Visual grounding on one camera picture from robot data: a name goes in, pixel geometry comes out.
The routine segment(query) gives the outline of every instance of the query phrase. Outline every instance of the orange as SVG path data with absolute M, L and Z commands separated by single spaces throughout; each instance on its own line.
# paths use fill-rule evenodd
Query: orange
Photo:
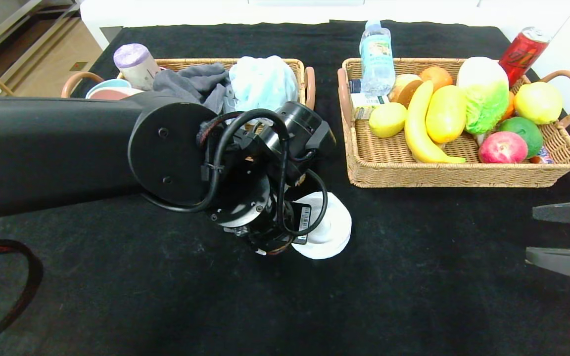
M 512 117 L 513 114 L 514 114 L 514 93 L 509 92 L 509 104 L 507 105 L 507 110 L 505 110 L 503 117 L 501 117 L 500 120 L 498 120 L 498 122 L 502 122 L 505 121 L 506 119 L 509 119 L 510 117 Z
M 438 88 L 452 85 L 452 75 L 447 70 L 437 66 L 424 69 L 419 77 L 422 81 L 432 81 L 435 91 Z

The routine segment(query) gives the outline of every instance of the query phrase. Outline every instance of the banana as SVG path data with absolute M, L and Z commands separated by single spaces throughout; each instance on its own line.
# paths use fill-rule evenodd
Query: banana
M 417 88 L 415 94 L 410 100 L 408 113 L 406 115 L 406 124 L 404 134 L 406 143 L 412 152 L 412 155 L 418 162 L 426 164 L 462 164 L 465 158 L 452 157 L 446 155 L 439 148 L 426 131 L 426 111 L 430 103 L 430 97 L 434 91 L 432 81 L 425 81 Z

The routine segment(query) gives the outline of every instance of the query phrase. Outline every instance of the bottle label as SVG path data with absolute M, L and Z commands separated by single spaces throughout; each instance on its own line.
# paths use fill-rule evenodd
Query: bottle label
M 392 66 L 391 39 L 386 35 L 371 35 L 362 41 L 362 72 L 367 66 Z

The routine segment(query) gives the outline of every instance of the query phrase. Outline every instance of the purple lid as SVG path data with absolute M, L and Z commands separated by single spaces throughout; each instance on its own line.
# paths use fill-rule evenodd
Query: purple lid
M 140 43 L 121 45 L 113 54 L 113 63 L 118 68 L 130 68 L 145 61 L 151 54 L 149 49 Z

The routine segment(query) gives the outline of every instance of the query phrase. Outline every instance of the fake fruit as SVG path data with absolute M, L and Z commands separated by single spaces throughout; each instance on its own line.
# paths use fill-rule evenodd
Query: fake fruit
M 466 94 L 466 131 L 480 135 L 493 129 L 509 103 L 503 68 L 486 57 L 468 58 L 459 68 L 457 86 Z
M 519 164 L 526 157 L 524 139 L 509 131 L 489 135 L 479 148 L 479 160 L 484 164 Z
M 525 84 L 514 97 L 518 115 L 536 125 L 549 124 L 560 117 L 563 108 L 562 95 L 556 87 L 545 82 Z
M 445 86 L 432 95 L 426 131 L 436 143 L 456 140 L 466 126 L 466 96 L 457 86 Z
M 524 117 L 516 116 L 511 119 L 507 119 L 500 124 L 498 130 L 516 133 L 524 139 L 527 143 L 527 157 L 525 157 L 527 160 L 538 155 L 538 152 L 540 152 L 540 149 L 542 148 L 542 144 L 544 144 L 544 139 L 538 126 L 536 126 L 536 124 L 531 120 L 525 119 Z
M 410 103 L 410 99 L 412 98 L 412 94 L 419 87 L 419 84 L 421 84 L 421 82 L 422 82 L 422 80 L 421 80 L 421 78 L 419 78 L 419 75 L 417 75 L 417 74 L 400 74 L 400 75 L 398 75 L 395 78 L 395 84 L 393 85 L 393 89 L 391 90 L 390 94 L 388 95 L 388 100 L 393 102 L 393 103 L 398 103 L 399 102 L 398 99 L 400 97 L 400 94 L 402 94 L 404 89 L 410 90 L 410 88 L 412 88 L 412 93 L 410 93 L 410 97 L 408 98 L 408 101 L 405 104 L 405 106 L 407 107 L 408 103 Z
M 408 144 L 412 155 L 418 162 L 462 164 L 466 161 L 465 158 L 446 155 L 441 148 L 430 140 L 426 132 L 426 111 L 428 110 L 433 90 L 434 84 L 432 84 L 432 81 L 425 81 L 412 96 L 404 126 L 406 144 Z
M 369 117 L 369 128 L 373 135 L 386 138 L 396 135 L 404 127 L 406 108 L 400 103 L 378 106 Z
M 432 81 L 434 91 L 445 86 L 450 86 L 453 83 L 452 75 L 450 75 L 447 70 L 437 66 L 424 69 L 423 72 L 419 74 L 419 77 L 422 81 Z
M 499 122 L 503 122 L 506 119 L 509 119 L 514 114 L 514 93 L 509 92 L 509 104 L 507 104 L 507 109 L 505 109 L 505 113 L 500 118 Z

